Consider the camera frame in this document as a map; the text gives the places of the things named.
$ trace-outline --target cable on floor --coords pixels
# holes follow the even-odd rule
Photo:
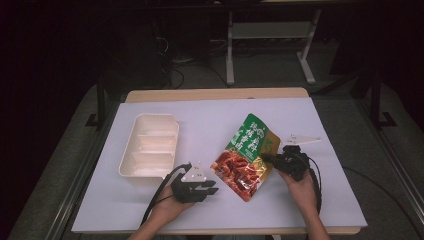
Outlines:
[[[399,209],[403,212],[403,214],[408,219],[408,221],[411,224],[411,226],[414,228],[415,233],[417,234],[418,238],[421,239],[421,240],[424,240],[423,236],[421,236],[421,234],[420,234],[420,231],[419,231],[418,227],[415,226],[414,221],[412,220],[412,218],[406,212],[406,210],[402,206],[402,204],[400,204],[400,202],[396,199],[396,197],[393,196],[393,194],[391,194],[387,189],[385,189],[383,186],[381,186],[380,184],[378,184],[377,182],[375,182],[374,180],[372,180],[371,178],[369,178],[365,174],[363,174],[361,172],[358,172],[355,169],[346,167],[346,166],[342,166],[342,168],[345,169],[345,170],[351,171],[351,172],[353,172],[353,173],[355,173],[355,174],[363,177],[364,179],[368,180],[369,182],[371,182],[372,184],[374,184],[376,187],[378,187],[379,189],[381,189],[388,197],[390,197],[396,203],[396,205],[398,205]]]

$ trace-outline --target person's right hand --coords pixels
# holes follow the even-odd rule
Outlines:
[[[309,211],[317,211],[317,198],[314,190],[314,182],[309,171],[305,171],[303,179],[296,182],[287,173],[278,171],[280,176],[284,179],[293,201],[302,213]]]

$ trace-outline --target green label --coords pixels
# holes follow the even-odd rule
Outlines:
[[[226,149],[234,149],[252,163],[260,154],[264,138],[268,133],[266,125],[255,115],[249,114],[228,143]]]

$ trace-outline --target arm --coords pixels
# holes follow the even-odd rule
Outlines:
[[[284,172],[278,172],[287,183],[290,194],[302,214],[308,230],[309,239],[330,239],[316,209],[317,199],[314,191],[314,183],[309,171],[305,172],[303,179],[299,182],[296,182]]]
[[[175,220],[184,210],[193,205],[194,203],[178,202],[172,197],[171,187],[165,187],[147,221],[130,236],[129,240],[150,240],[163,226]]]

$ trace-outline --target person's left hand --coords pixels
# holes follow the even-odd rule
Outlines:
[[[172,196],[172,189],[166,186],[159,194],[158,203],[153,207],[149,218],[160,220],[166,225],[175,220],[184,210],[192,207],[194,203],[180,203]]]

